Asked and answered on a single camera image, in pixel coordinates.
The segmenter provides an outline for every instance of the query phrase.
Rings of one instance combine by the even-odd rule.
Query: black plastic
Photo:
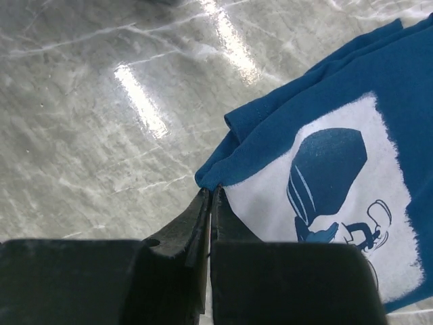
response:
[[[234,219],[217,189],[210,254],[215,325],[386,324],[367,261],[354,246],[261,242],[240,221],[232,227]]]
[[[198,324],[209,206],[209,193],[201,190],[144,241],[6,242],[0,246],[0,324]]]

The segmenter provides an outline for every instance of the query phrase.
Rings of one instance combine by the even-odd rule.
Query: printed graphic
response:
[[[295,210],[295,228],[300,242],[332,242],[344,227],[344,240],[368,253],[388,239],[392,216],[383,200],[373,202],[359,222],[333,222],[316,232],[309,226],[320,215],[333,217],[346,200],[348,191],[367,162],[360,131],[333,128],[315,132],[304,139],[290,169],[287,195]]]
[[[264,241],[355,245],[384,303],[418,288],[424,270],[411,195],[374,94],[319,116],[289,141],[285,154],[225,187],[233,212]]]

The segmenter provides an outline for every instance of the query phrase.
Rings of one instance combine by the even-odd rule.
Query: blue fabric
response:
[[[299,79],[230,112],[225,116],[230,132],[196,173],[197,184],[210,190],[242,182],[287,152],[303,126],[373,91],[389,137],[398,147],[398,162],[411,195],[407,213],[426,273],[420,287],[387,303],[387,311],[433,294],[432,25],[433,16],[406,29],[397,20],[354,39]],[[359,168],[362,162],[356,162]],[[341,176],[350,178],[349,173],[343,170]],[[294,185],[299,187],[296,184],[302,180],[295,176]],[[333,226],[323,236],[329,236]],[[303,229],[299,234],[306,238],[310,233]]]

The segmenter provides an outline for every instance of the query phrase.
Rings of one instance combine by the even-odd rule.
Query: blue t-shirt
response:
[[[262,240],[356,245],[387,311],[433,295],[432,25],[357,37],[230,112],[196,174]]]

